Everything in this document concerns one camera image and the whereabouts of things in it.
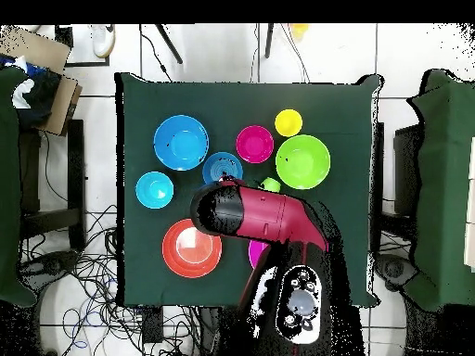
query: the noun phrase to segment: dark green table cover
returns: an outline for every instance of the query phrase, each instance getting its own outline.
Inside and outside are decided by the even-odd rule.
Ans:
[[[17,275],[19,261],[20,174],[19,119],[12,95],[26,74],[17,67],[0,68],[0,299],[31,307],[36,296]]]
[[[203,184],[202,164],[191,171],[165,167],[155,156],[153,137],[167,118],[185,114],[198,119],[210,137],[210,154],[238,155],[235,140],[248,125],[259,124],[275,138],[275,150],[262,164],[241,160],[251,185],[267,176],[277,180],[276,152],[285,140],[274,126],[284,108],[298,110],[301,134],[321,139],[331,155],[327,179],[311,190],[282,184],[281,193],[322,201],[343,237],[355,305],[371,306],[366,292],[368,189],[372,138],[372,95],[379,76],[359,84],[148,83],[121,74],[124,112],[124,301],[127,305],[237,305],[251,273],[245,239],[223,238],[222,258],[213,272],[198,279],[173,273],[163,261],[161,240],[174,223],[189,217],[189,202]],[[161,210],[143,207],[135,184],[145,172],[166,173],[173,181],[172,202]]]
[[[464,264],[471,138],[475,136],[475,83],[430,70],[422,94],[409,99],[424,124],[418,152],[414,262],[421,270],[405,286],[419,307],[475,305],[475,273]]]

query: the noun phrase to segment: plate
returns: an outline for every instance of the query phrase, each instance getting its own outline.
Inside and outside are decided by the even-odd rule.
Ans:
[[[198,278],[216,267],[222,252],[220,236],[200,232],[190,219],[172,225],[162,241],[163,258],[172,272]]]

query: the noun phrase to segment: table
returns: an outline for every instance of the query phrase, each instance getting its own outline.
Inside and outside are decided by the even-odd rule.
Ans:
[[[203,180],[202,164],[191,171],[177,172],[159,162],[152,145],[157,127],[177,114],[197,118],[210,137],[208,156],[217,151],[236,155],[235,139],[240,130],[251,124],[266,127],[275,138],[271,158],[258,165],[241,161],[244,180],[252,185],[267,176],[278,179],[276,151],[285,138],[276,133],[274,119],[284,108],[301,113],[301,134],[320,138],[332,162],[328,178],[318,187],[301,191],[282,184],[281,193],[304,198],[314,207],[320,200],[329,208],[343,239],[352,302],[360,306],[375,304],[366,292],[366,265],[371,101],[379,87],[378,76],[347,85],[147,83],[128,73],[117,73],[115,79],[118,223],[124,219],[123,232],[118,232],[123,240],[123,266],[119,266],[118,278],[127,306],[237,305],[251,273],[249,242],[244,239],[223,238],[219,264],[199,279],[180,277],[163,261],[161,240],[171,225],[189,217],[189,201]],[[149,210],[136,199],[135,184],[149,171],[164,172],[173,181],[173,200],[164,209]]]

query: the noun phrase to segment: light blue bowl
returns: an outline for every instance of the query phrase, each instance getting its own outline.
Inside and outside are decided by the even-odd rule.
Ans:
[[[172,200],[173,183],[164,173],[148,172],[138,179],[135,193],[145,207],[161,209]]]
[[[242,179],[242,165],[239,160],[224,151],[210,155],[203,165],[204,183],[216,182],[224,175]]]
[[[168,168],[191,170],[204,160],[210,140],[203,125],[194,118],[177,115],[164,121],[153,139],[155,154]]]

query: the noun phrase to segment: black chair leg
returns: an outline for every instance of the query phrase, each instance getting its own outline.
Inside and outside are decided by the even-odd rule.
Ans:
[[[163,25],[162,24],[156,24],[155,26],[157,26],[157,29],[159,29],[159,33],[161,35],[161,38],[163,38],[163,41],[165,41],[165,43],[167,44],[169,49],[172,51],[172,53],[174,55],[174,58],[176,58],[176,61],[178,62],[178,64],[183,64],[182,58],[178,54],[178,51],[174,47],[174,45],[172,43],[172,40],[170,40],[170,37],[168,36],[167,32],[165,31],[165,29],[163,29]]]
[[[267,39],[265,41],[265,58],[271,56],[272,33],[274,32],[274,23],[267,24]]]

